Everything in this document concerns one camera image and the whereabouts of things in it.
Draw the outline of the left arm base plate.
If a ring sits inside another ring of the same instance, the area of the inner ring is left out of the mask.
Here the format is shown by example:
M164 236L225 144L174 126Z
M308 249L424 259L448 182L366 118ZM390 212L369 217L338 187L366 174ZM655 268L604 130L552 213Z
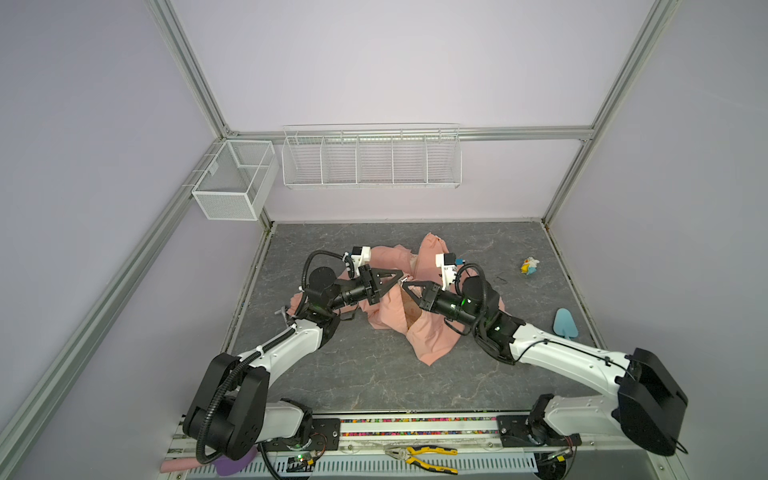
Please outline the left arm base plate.
M337 451L341 440L341 419L315 417L303 425L291 438L276 438L267 442L269 452Z

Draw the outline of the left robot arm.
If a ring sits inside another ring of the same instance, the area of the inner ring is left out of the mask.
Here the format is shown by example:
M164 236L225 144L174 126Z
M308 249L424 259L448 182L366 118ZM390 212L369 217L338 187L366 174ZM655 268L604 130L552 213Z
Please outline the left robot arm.
M196 442L199 463L220 457L237 461L275 439L292 447L310 445L311 408L288 399L269 401L270 386L329 342L343 308L362 301L374 305L405 277L399 269L374 268L367 259L335 254L351 275L342 279L330 267L311 266L320 254L315 250L305 260L300 300L284 331L239 355L220 353L208 365L183 423L184 434Z

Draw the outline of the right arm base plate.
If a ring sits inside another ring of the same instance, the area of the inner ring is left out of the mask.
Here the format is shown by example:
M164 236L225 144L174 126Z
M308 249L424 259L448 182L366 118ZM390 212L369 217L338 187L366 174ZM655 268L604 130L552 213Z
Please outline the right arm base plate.
M543 421L530 421L527 415L498 415L496 421L501 444L505 448L579 447L582 445L579 434L559 434Z

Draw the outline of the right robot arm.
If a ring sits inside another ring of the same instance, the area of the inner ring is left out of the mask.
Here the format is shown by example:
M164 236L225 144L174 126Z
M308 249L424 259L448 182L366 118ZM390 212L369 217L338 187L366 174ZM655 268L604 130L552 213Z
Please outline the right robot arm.
M421 310L443 317L449 328L472 337L502 364L540 367L593 392L540 395L524 419L500 425L503 440L514 446L573 448L584 435L605 435L623 436L660 456L686 450L680 432L689 400L654 353L609 351L547 333L504 311L479 265L440 269L438 283L402 284Z

